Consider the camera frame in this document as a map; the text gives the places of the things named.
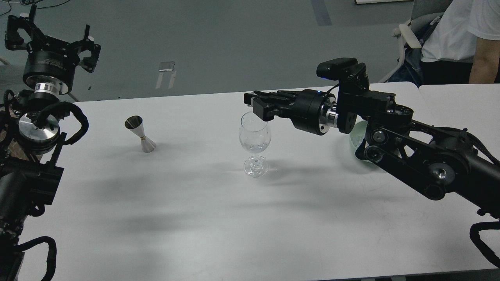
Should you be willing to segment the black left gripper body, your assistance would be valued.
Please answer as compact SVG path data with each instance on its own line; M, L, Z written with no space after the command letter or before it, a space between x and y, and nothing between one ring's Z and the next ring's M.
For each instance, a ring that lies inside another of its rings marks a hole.
M23 72L23 82L34 89L39 82L57 80L61 84L59 94L68 94L73 90L75 70L79 62L79 56L51 50L30 52Z

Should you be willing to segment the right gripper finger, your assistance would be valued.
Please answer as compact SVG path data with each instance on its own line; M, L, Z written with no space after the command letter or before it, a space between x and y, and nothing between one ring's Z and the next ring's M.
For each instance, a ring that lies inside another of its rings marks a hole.
M243 103L251 106L252 100L259 98L266 104L272 104L276 106L288 106L295 103L295 100L302 91L289 91L289 90L278 90L278 91L251 91L243 95Z
M294 103L292 98L252 98L252 112L263 121L271 121L275 117L290 119Z

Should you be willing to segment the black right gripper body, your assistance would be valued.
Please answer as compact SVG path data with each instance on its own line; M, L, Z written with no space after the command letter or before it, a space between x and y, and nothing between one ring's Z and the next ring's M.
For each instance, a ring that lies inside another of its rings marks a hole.
M295 128L315 135L325 135L330 128L337 128L334 94L313 89L292 93L295 99L290 108L289 119Z

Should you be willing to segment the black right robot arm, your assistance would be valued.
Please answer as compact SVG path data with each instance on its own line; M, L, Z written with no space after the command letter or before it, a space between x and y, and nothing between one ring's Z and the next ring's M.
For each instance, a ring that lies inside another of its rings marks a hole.
M355 156L367 160L428 199L455 192L479 207L494 222L470 227L470 240L494 266L499 257L480 238L481 231L499 229L499 160L466 128L435 127L413 119L414 111L395 101L395 94L372 91L366 65L355 58L322 62L320 78L337 81L338 93L252 91L243 101L263 121L290 119L293 126L315 135L329 128L350 133L361 117L367 127Z

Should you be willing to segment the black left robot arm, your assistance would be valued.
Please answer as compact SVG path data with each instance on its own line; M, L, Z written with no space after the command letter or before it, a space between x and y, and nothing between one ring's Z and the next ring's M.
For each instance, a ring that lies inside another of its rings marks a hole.
M1 95L1 280L16 281L26 251L47 244L43 281L57 267L57 243L41 236L20 243L28 216L40 217L52 205L64 169L57 166L63 146L78 142L89 130L82 110L60 97L73 90L78 66L92 73L101 46L89 35L67 42L47 36L36 26L36 4L25 16L7 19L5 47L27 51L23 82L27 89Z

